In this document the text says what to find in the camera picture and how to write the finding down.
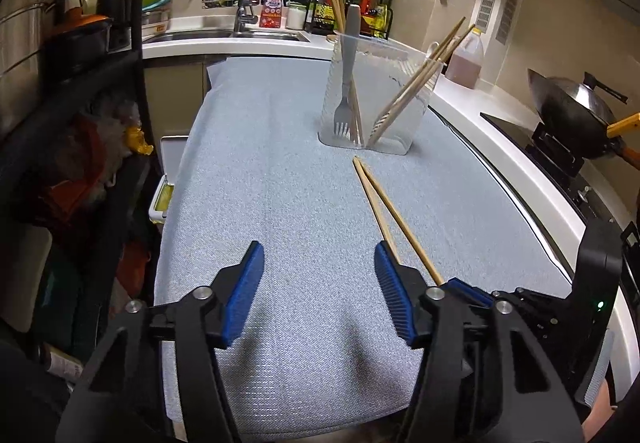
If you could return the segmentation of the person's right hand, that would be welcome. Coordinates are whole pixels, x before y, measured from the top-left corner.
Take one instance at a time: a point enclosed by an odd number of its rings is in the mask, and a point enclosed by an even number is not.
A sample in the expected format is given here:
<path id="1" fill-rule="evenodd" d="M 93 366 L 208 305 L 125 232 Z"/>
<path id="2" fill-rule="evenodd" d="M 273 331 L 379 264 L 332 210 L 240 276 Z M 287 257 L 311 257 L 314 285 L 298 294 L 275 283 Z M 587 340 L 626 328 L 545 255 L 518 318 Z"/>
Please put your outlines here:
<path id="1" fill-rule="evenodd" d="M 608 382 L 603 381 L 591 413 L 582 423 L 587 442 L 627 442 L 632 422 L 634 403 L 623 401 L 611 404 Z"/>

